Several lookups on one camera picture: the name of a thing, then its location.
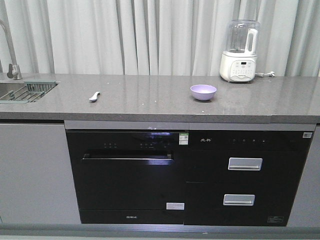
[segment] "dishwasher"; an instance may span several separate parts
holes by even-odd
[[[82,223],[183,224],[185,131],[70,130]]]
[[[81,222],[286,226],[311,136],[67,129]]]

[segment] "white spoon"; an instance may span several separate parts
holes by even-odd
[[[100,94],[100,92],[99,92],[99,91],[96,91],[96,92],[93,94],[93,96],[89,98],[89,100],[90,100],[91,102],[97,101],[99,94]]]

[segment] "faucet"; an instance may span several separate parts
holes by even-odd
[[[17,64],[16,53],[15,53],[14,43],[12,41],[10,29],[1,19],[0,19],[0,25],[4,30],[6,42],[8,43],[9,52],[12,60],[12,63],[9,64],[9,72],[6,75],[10,79],[14,79],[14,80],[22,79],[20,67]]]

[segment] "stainless steel sink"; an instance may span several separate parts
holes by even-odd
[[[23,83],[0,82],[0,104],[33,103],[56,86],[52,80],[28,80]]]

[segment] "white curtain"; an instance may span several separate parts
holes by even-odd
[[[23,73],[218,76],[228,22],[250,19],[257,72],[320,76],[319,0],[0,0],[0,19]]]

